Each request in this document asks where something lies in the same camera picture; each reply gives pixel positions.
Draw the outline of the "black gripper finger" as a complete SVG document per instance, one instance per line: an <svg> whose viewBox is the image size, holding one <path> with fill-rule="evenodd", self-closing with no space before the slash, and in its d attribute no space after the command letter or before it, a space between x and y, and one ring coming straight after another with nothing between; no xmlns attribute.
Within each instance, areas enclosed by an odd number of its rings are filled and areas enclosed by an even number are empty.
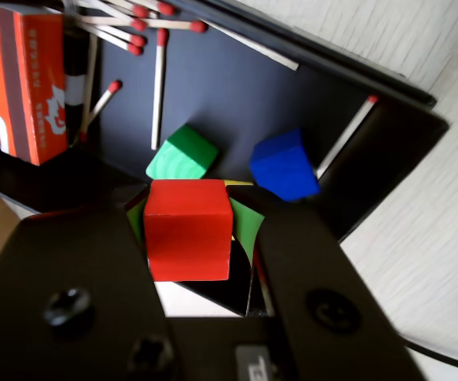
<svg viewBox="0 0 458 381"><path fill-rule="evenodd" d="M0 380L177 380L160 299L125 211L21 221L0 255Z"/></svg>
<svg viewBox="0 0 458 381"><path fill-rule="evenodd" d="M231 380L421 380L423 374L318 214L242 197L263 217L254 256L267 316L229 353Z"/></svg>

